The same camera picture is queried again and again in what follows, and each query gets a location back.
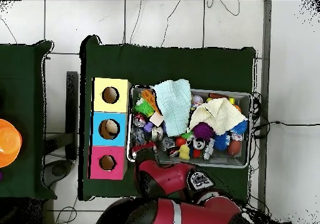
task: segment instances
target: yellow cloth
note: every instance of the yellow cloth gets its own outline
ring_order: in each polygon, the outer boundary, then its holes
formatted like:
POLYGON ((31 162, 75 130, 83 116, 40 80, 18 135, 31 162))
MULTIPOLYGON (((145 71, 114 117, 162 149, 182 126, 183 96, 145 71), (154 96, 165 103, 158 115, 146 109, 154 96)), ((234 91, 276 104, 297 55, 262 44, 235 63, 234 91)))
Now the yellow cloth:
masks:
POLYGON ((243 120, 248 119, 226 98, 212 99, 194 110, 189 129, 193 129, 200 122, 205 122, 217 135, 222 135, 243 120))

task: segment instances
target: orange bowl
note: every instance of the orange bowl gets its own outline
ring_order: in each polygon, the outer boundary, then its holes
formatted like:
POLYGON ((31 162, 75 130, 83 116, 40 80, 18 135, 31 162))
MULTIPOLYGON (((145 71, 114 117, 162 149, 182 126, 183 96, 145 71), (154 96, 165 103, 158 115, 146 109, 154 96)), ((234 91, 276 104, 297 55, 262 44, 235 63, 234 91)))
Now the orange bowl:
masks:
POLYGON ((0 168, 17 158, 22 142, 19 131, 10 122, 0 119, 0 168))

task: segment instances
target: yellow block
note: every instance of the yellow block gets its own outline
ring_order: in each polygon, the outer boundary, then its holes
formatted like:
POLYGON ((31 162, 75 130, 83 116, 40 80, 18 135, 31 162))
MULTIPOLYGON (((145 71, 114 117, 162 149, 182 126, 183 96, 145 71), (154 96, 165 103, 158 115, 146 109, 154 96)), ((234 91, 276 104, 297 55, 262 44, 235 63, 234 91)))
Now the yellow block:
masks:
POLYGON ((229 98, 229 102, 234 104, 236 102, 236 100, 234 98, 229 98))
POLYGON ((131 83, 127 79, 94 78, 93 110, 127 113, 131 83))

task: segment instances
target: pink block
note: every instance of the pink block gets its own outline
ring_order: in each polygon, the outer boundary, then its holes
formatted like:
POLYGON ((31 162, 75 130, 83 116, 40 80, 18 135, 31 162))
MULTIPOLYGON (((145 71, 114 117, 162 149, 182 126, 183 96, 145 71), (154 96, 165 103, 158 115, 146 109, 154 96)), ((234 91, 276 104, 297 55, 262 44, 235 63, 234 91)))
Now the pink block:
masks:
POLYGON ((122 180, 126 170, 127 158, 125 147, 92 146, 90 179, 122 180), (116 166, 111 171, 100 167, 99 160, 104 155, 111 155, 116 161, 116 166))

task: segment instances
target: blue block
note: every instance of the blue block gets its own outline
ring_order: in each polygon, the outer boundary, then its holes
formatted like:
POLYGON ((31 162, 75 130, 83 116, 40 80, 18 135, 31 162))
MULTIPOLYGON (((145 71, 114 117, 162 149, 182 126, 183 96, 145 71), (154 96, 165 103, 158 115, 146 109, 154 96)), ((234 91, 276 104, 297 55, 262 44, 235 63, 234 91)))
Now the blue block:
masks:
POLYGON ((126 113, 93 113, 93 133, 92 133, 92 145, 93 146, 125 146, 126 145, 126 113), (99 134, 99 125, 103 120, 112 119, 119 123, 120 132, 113 140, 105 140, 99 134))

